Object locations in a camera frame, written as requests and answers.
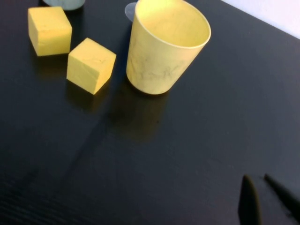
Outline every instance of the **foam cube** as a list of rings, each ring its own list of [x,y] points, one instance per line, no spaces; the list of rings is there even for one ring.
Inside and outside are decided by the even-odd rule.
[[[72,26],[62,7],[29,8],[28,30],[38,56],[70,52]]]
[[[67,79],[93,95],[111,77],[116,54],[86,38],[68,57]]]

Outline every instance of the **white wall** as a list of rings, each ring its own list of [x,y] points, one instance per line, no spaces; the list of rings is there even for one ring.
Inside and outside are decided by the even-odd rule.
[[[300,39],[300,0],[222,0]]]

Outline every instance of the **yellow cup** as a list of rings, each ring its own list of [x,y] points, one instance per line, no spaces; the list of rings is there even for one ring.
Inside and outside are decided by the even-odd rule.
[[[126,69],[129,81],[148,94],[168,91],[210,36],[207,19],[184,0],[139,0]]]

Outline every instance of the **black table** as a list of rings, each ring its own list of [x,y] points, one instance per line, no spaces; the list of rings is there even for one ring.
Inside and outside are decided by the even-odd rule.
[[[27,9],[0,3],[0,224],[239,224],[244,173],[300,180],[300,41],[218,0],[190,0],[207,46],[165,95],[126,80],[131,0],[68,13],[72,48],[117,54],[95,96],[38,58]]]

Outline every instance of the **paper cup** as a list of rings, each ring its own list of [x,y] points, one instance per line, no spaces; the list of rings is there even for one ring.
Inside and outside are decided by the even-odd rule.
[[[210,35],[204,15],[183,0],[139,0],[126,69],[129,81],[148,94],[168,91]]]

